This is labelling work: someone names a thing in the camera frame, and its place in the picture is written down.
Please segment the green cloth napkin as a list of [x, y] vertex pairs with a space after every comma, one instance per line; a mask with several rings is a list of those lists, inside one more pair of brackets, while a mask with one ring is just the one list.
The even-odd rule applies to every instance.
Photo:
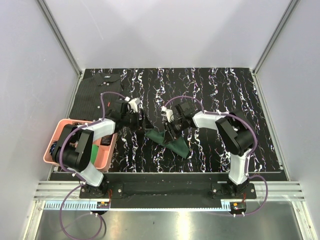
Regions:
[[161, 146], [171, 150], [172, 152], [174, 152], [178, 156], [182, 157], [183, 159], [188, 158], [188, 155], [190, 153], [190, 148], [188, 147], [188, 145], [183, 137], [179, 137], [178, 139], [171, 141], [169, 143], [164, 143], [165, 132], [164, 131], [158, 132], [154, 129], [151, 129], [151, 130], [145, 132], [145, 136], [149, 140], [157, 143], [158, 145], [161, 145]]

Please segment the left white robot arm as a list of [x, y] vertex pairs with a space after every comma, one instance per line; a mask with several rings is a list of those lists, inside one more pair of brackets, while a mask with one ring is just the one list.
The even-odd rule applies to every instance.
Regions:
[[52, 160], [90, 185], [90, 192], [95, 197], [103, 198], [108, 193], [108, 186], [103, 182], [103, 173], [91, 162], [93, 143], [105, 136], [113, 136], [122, 128], [133, 131], [153, 129], [139, 105], [138, 97], [117, 99], [108, 109], [103, 108], [102, 117], [94, 122], [66, 124], [59, 139], [51, 145]]

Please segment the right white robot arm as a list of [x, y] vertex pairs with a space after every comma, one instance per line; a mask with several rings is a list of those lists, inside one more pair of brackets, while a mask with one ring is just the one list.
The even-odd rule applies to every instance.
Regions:
[[164, 144], [171, 144], [189, 128], [211, 129], [220, 135], [225, 149], [230, 153], [230, 170], [227, 185], [228, 195], [239, 198], [245, 192], [244, 182], [248, 179], [249, 156], [257, 147], [258, 140], [253, 127], [241, 111], [210, 112], [196, 110], [188, 103], [175, 106], [174, 111], [166, 106], [161, 107], [164, 119]]

